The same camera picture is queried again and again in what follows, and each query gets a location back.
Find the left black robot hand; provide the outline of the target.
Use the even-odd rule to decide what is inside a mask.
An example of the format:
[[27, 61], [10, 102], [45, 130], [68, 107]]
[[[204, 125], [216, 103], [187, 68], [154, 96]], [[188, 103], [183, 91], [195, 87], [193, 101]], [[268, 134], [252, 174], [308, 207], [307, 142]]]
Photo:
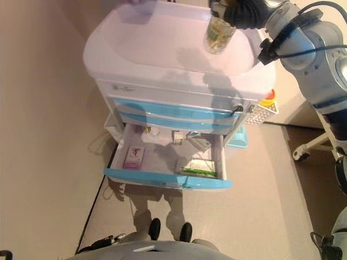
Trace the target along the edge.
[[112, 245], [114, 243], [119, 242], [126, 236], [125, 233], [121, 233], [119, 235], [110, 235], [106, 238], [107, 245]]

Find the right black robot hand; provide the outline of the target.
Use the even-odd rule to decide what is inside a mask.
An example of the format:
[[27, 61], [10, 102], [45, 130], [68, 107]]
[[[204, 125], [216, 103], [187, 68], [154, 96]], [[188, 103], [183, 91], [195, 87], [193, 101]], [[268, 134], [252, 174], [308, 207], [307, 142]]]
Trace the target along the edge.
[[209, 1], [211, 13], [237, 29], [261, 29], [270, 16], [265, 1]]

